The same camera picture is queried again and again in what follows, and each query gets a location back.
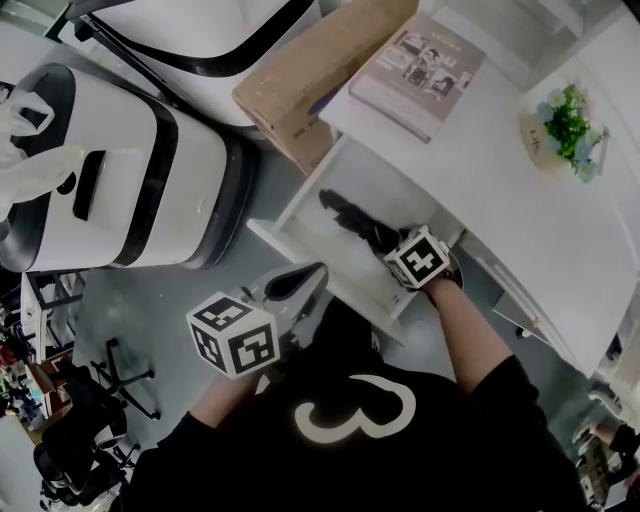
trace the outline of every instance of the green plant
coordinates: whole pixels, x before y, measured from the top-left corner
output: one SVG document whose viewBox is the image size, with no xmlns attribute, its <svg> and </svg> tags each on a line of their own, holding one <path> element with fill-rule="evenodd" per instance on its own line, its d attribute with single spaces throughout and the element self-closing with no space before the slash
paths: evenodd
<svg viewBox="0 0 640 512">
<path fill-rule="evenodd" d="M 554 89 L 548 101 L 538 105 L 538 118 L 549 134 L 547 146 L 567 160 L 578 177 L 588 183 L 597 173 L 591 157 L 593 148 L 599 144 L 604 134 L 591 128 L 581 111 L 584 96 L 575 85 L 561 91 Z"/>
</svg>

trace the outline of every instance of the office chair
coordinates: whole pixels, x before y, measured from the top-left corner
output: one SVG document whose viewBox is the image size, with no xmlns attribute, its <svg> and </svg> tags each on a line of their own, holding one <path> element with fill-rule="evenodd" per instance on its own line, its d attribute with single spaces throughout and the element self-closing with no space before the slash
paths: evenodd
<svg viewBox="0 0 640 512">
<path fill-rule="evenodd" d="M 73 407 L 44 431 L 42 443 L 34 450 L 34 462 L 49 495 L 69 506 L 74 503 L 86 506 L 103 492 L 124 482 L 123 468 L 131 465 L 133 451 L 139 448 L 134 446 L 125 457 L 115 446 L 127 433 L 127 420 L 123 404 L 113 395 L 119 393 L 136 405 L 124 388 L 153 375 L 146 372 L 120 380 L 111 351 L 116 345 L 115 340 L 107 343 L 111 376 L 106 374 L 103 365 L 92 363 L 100 374 L 106 374 L 113 381 L 108 389 L 91 378 L 86 366 L 76 367 L 61 361 L 60 371 L 50 376 L 54 384 L 62 379 L 66 381 Z M 108 449 L 113 449 L 121 459 L 120 463 L 106 451 Z"/>
<path fill-rule="evenodd" d="M 118 375 L 118 369 L 116 367 L 116 363 L 115 363 L 115 359 L 113 357 L 113 349 L 115 347 L 118 346 L 118 340 L 117 339 L 111 339 L 109 341 L 107 341 L 107 363 L 102 362 L 102 363 L 96 363 L 94 361 L 91 361 L 91 366 L 93 368 L 95 368 L 95 370 L 98 372 L 98 379 L 100 379 L 100 377 L 104 378 L 109 384 L 111 384 L 111 387 L 109 387 L 107 389 L 107 393 L 109 395 L 112 395 L 114 393 L 118 393 L 122 399 L 125 401 L 123 403 L 123 405 L 126 406 L 127 403 L 133 405 L 136 409 L 138 409 L 142 414 L 144 414 L 147 418 L 151 419 L 151 420 L 159 420 L 162 415 L 160 414 L 159 411 L 155 411 L 153 413 L 150 413 L 149 411 L 147 411 L 142 405 L 140 405 L 140 403 L 133 397 L 131 396 L 131 393 L 129 393 L 125 388 L 127 386 L 130 386 L 131 384 L 134 384 L 140 380 L 143 379 L 153 379 L 155 378 L 155 374 L 152 370 L 148 370 L 147 372 L 141 374 L 141 375 L 137 375 L 136 377 L 132 377 L 131 379 L 125 379 L 125 380 L 121 380 L 120 376 Z"/>
<path fill-rule="evenodd" d="M 98 465 L 89 472 L 84 486 L 78 491 L 72 487 L 68 476 L 56 466 L 44 443 L 40 443 L 34 449 L 33 459 L 43 477 L 41 495 L 44 499 L 41 507 L 45 510 L 50 508 L 44 500 L 49 503 L 62 502 L 70 507 L 91 505 L 103 493 L 126 482 L 124 467 L 131 464 L 130 457 L 131 454 L 118 462 L 109 453 L 98 450 L 95 455 Z"/>
</svg>

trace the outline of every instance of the white plastic bag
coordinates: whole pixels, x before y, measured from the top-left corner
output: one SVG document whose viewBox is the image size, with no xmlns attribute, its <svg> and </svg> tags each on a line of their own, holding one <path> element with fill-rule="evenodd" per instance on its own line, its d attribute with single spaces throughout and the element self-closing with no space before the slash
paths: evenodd
<svg viewBox="0 0 640 512">
<path fill-rule="evenodd" d="M 36 128 L 20 115 L 23 108 L 46 117 Z M 13 203 L 31 201 L 51 192 L 80 169 L 85 155 L 81 146 L 61 146 L 27 158 L 11 143 L 14 135 L 41 134 L 54 117 L 53 109 L 33 92 L 18 91 L 0 105 L 0 221 L 7 218 Z"/>
</svg>

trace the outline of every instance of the blue flower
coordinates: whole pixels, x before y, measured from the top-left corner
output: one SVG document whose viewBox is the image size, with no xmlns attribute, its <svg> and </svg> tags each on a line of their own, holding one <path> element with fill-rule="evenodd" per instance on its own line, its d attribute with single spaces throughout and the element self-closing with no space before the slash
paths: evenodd
<svg viewBox="0 0 640 512">
<path fill-rule="evenodd" d="M 548 123 L 553 120 L 553 107 L 546 101 L 538 105 L 538 120 L 541 123 Z"/>
<path fill-rule="evenodd" d="M 576 168 L 576 173 L 582 183 L 589 183 L 596 175 L 596 164 L 591 160 L 579 162 Z"/>
<path fill-rule="evenodd" d="M 562 144 L 553 135 L 549 135 L 547 137 L 547 147 L 554 153 L 557 153 L 558 151 L 560 151 Z"/>
<path fill-rule="evenodd" d="M 588 136 L 583 137 L 576 144 L 575 155 L 578 162 L 586 162 L 591 155 L 593 146 L 589 143 Z"/>
<path fill-rule="evenodd" d="M 548 100 L 553 108 L 562 107 L 567 102 L 566 96 L 560 89 L 551 91 Z"/>
</svg>

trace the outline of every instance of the white cube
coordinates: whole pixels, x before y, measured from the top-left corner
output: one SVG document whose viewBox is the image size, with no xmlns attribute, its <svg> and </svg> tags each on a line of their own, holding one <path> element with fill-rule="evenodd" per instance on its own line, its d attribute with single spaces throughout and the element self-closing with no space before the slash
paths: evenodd
<svg viewBox="0 0 640 512">
<path fill-rule="evenodd" d="M 231 379 L 280 359 L 273 315 L 224 293 L 187 313 L 187 322 L 200 357 Z"/>
<path fill-rule="evenodd" d="M 449 249 L 422 226 L 384 262 L 403 286 L 419 289 L 449 266 Z"/>
</svg>

